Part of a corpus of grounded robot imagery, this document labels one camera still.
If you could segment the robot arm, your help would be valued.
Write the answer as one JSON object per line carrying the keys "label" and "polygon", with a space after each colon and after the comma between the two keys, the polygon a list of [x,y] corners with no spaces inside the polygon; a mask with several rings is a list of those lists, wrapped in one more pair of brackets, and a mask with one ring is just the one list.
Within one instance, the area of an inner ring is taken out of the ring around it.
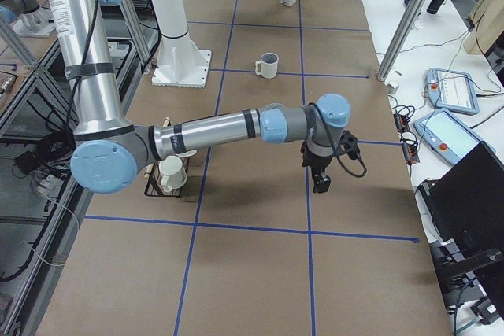
{"label": "robot arm", "polygon": [[271,104],[201,117],[169,126],[160,123],[171,105],[156,100],[145,116],[129,119],[120,99],[99,0],[48,0],[57,29],[70,109],[78,117],[70,160],[78,184],[96,194],[129,186],[147,166],[206,147],[261,138],[268,143],[302,144],[302,163],[312,172],[313,189],[330,186],[326,168],[348,152],[351,107],[328,93],[299,107]]}
{"label": "robot arm", "polygon": [[1,0],[1,18],[21,37],[48,38],[54,30],[50,11],[37,0]]}

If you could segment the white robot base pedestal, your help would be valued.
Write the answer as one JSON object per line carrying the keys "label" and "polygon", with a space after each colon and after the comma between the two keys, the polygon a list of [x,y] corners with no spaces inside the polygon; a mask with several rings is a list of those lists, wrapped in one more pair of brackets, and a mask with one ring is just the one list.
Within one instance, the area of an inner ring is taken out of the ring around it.
{"label": "white robot base pedestal", "polygon": [[204,87],[212,52],[191,40],[183,0],[151,0],[161,33],[155,86]]}

